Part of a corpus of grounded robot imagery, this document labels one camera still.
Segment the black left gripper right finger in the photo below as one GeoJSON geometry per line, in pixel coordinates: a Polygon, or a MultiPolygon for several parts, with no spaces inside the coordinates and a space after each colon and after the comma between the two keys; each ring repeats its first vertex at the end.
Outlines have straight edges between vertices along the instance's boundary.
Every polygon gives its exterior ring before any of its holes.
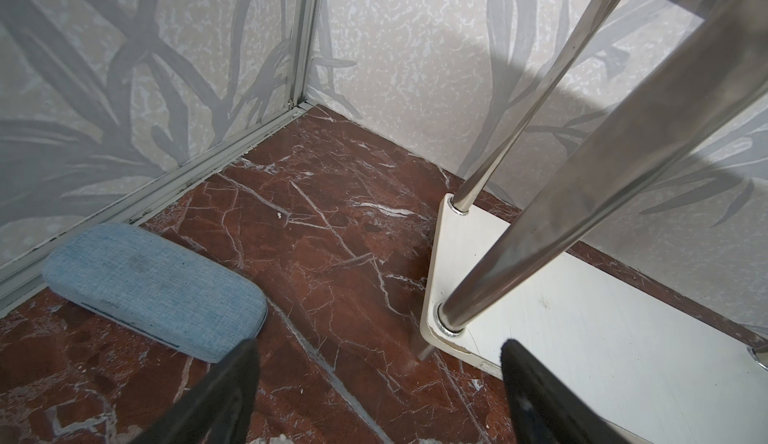
{"type": "Polygon", "coordinates": [[[501,370],[518,443],[624,443],[626,440],[519,341],[501,348],[501,370]]]}

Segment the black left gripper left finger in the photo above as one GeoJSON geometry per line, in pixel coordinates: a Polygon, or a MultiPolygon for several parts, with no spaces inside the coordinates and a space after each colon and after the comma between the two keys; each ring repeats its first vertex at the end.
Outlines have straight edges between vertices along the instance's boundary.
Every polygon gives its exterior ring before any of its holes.
{"type": "Polygon", "coordinates": [[[244,443],[260,378],[257,341],[241,341],[133,441],[244,443]]]}

